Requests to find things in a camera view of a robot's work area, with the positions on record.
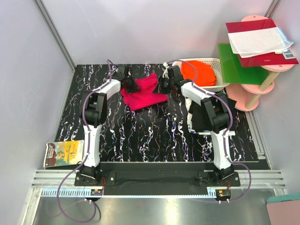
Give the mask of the magenta t shirt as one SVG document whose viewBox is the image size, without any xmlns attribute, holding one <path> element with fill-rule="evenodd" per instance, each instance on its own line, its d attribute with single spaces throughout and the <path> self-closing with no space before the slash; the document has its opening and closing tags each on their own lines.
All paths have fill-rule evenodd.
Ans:
<svg viewBox="0 0 300 225">
<path fill-rule="evenodd" d="M 131 111 L 136 111 L 168 100 L 166 94 L 154 93 L 158 84 L 156 73 L 152 73 L 145 78 L 136 79 L 135 82 L 140 89 L 138 92 L 130 94 L 125 89 L 120 91 L 123 96 L 124 104 L 128 105 Z"/>
</svg>

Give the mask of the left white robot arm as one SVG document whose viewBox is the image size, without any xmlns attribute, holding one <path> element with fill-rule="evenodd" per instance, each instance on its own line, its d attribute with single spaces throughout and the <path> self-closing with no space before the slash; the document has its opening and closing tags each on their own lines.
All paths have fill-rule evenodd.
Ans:
<svg viewBox="0 0 300 225">
<path fill-rule="evenodd" d="M 138 86 L 131 76 L 130 66 L 119 66 L 110 73 L 107 81 L 101 86 L 87 91 L 82 97 L 81 119 L 84 128 L 84 158 L 77 180 L 95 186 L 104 179 L 100 171 L 100 131 L 108 115 L 107 100 L 121 90 L 136 91 Z"/>
</svg>

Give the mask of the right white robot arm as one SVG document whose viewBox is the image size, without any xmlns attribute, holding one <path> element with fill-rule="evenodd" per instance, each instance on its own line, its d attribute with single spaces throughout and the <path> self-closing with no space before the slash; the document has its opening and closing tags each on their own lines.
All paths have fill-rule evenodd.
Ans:
<svg viewBox="0 0 300 225">
<path fill-rule="evenodd" d="M 161 93 L 178 91 L 200 107 L 205 130 L 209 131 L 213 144 L 214 170 L 203 181 L 214 182 L 219 186 L 229 186 L 234 175 L 233 163 L 230 159 L 229 131 L 233 124 L 233 116 L 227 97 L 222 93 L 214 93 L 197 86 L 190 79 L 184 79 L 179 66 L 164 63 L 163 75 L 158 80 Z"/>
</svg>

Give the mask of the orange t shirt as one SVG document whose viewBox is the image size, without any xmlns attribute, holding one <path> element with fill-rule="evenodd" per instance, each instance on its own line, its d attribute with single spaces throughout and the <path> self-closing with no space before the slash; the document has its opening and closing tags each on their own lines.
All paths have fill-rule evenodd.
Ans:
<svg viewBox="0 0 300 225">
<path fill-rule="evenodd" d="M 214 86 L 217 83 L 217 77 L 210 65 L 197 60 L 190 60 L 188 63 L 194 66 L 197 71 L 197 78 L 195 80 L 197 86 Z M 190 65 L 182 62 L 180 70 L 184 79 L 194 80 L 195 71 Z"/>
</svg>

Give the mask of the white plastic basket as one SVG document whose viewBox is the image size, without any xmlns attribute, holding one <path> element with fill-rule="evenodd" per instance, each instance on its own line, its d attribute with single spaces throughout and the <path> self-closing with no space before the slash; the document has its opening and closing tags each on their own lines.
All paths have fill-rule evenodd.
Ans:
<svg viewBox="0 0 300 225">
<path fill-rule="evenodd" d="M 181 59 L 180 61 L 174 61 L 172 63 L 172 65 L 173 66 L 177 65 L 181 69 L 182 62 L 183 63 L 187 63 L 188 65 L 190 65 L 194 69 L 194 71 L 195 71 L 195 78 L 194 79 L 196 80 L 196 78 L 197 78 L 197 71 L 196 71 L 196 69 L 195 69 L 194 66 L 192 66 L 190 63 L 188 63 L 188 61 L 190 61 L 190 60 L 197 60 L 197 61 L 200 61 L 200 62 L 203 62 L 205 64 L 210 65 L 212 67 L 213 71 L 214 71 L 214 74 L 217 77 L 217 83 L 214 86 L 206 86 L 206 87 L 201 87 L 201 88 L 203 88 L 203 89 L 205 89 L 207 91 L 211 91 L 211 92 L 220 92 L 220 91 L 222 91 L 228 85 L 228 83 L 225 83 L 223 81 L 220 60 L 217 59 L 217 58 Z"/>
</svg>

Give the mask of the folded black white t shirt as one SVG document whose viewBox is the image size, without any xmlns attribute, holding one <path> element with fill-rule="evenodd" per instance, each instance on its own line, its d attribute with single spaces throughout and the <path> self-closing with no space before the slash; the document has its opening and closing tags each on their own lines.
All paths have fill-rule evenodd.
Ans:
<svg viewBox="0 0 300 225">
<path fill-rule="evenodd" d="M 237 101 L 222 92 L 197 102 L 186 98 L 188 129 L 192 132 L 224 133 L 235 123 L 234 109 Z"/>
</svg>

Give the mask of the green plastic sheet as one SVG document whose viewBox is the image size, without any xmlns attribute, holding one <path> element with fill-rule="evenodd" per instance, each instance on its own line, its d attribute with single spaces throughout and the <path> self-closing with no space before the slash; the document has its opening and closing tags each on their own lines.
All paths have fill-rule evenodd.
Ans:
<svg viewBox="0 0 300 225">
<path fill-rule="evenodd" d="M 225 83 L 261 85 L 268 77 L 268 70 L 262 67 L 243 67 L 230 44 L 218 44 L 217 47 Z"/>
</svg>

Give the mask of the pink wooden shelf stand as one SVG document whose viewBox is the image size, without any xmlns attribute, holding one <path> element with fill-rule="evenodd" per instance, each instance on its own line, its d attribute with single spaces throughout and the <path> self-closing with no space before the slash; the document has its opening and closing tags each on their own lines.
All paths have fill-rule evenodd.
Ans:
<svg viewBox="0 0 300 225">
<path fill-rule="evenodd" d="M 290 70 L 299 62 L 291 50 L 283 53 L 267 53 L 251 58 L 241 58 L 230 54 L 224 63 L 233 69 L 231 75 L 237 74 L 238 81 L 230 81 L 226 88 L 230 99 L 236 101 L 235 108 L 251 111 L 259 104 L 261 95 L 271 92 L 275 78 L 279 73 Z"/>
</svg>

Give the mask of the white mesh cloth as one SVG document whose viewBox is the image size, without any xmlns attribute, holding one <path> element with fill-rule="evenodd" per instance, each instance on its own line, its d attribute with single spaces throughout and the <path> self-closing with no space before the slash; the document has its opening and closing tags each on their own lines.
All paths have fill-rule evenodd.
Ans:
<svg viewBox="0 0 300 225">
<path fill-rule="evenodd" d="M 229 33 L 234 54 L 250 58 L 267 53 L 281 53 L 293 45 L 280 27 Z"/>
</svg>

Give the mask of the illustrated book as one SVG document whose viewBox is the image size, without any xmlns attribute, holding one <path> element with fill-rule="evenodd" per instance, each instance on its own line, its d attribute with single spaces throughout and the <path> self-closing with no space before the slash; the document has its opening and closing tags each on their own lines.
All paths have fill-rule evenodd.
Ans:
<svg viewBox="0 0 300 225">
<path fill-rule="evenodd" d="M 46 144 L 44 168 L 76 165 L 83 161 L 84 140 Z"/>
</svg>

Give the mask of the dark red folder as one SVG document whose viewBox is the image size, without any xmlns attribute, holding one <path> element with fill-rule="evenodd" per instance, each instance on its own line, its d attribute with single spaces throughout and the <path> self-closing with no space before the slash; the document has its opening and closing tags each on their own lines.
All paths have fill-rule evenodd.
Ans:
<svg viewBox="0 0 300 225">
<path fill-rule="evenodd" d="M 248 16 L 241 22 L 227 22 L 232 52 L 242 67 L 296 65 L 290 41 L 271 18 Z"/>
</svg>

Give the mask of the teal board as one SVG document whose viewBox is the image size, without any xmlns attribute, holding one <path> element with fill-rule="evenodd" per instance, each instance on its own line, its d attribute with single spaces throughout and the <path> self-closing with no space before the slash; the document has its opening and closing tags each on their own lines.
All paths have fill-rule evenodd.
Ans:
<svg viewBox="0 0 300 225">
<path fill-rule="evenodd" d="M 300 193 L 272 196 L 267 200 L 267 203 L 279 203 L 287 201 L 297 201 L 300 199 Z"/>
</svg>

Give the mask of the pink board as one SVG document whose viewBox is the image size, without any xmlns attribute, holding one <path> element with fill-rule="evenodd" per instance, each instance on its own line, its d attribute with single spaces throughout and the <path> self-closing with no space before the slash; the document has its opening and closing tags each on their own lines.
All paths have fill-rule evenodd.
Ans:
<svg viewBox="0 0 300 225">
<path fill-rule="evenodd" d="M 272 225 L 300 224 L 299 200 L 268 203 L 267 211 Z"/>
</svg>

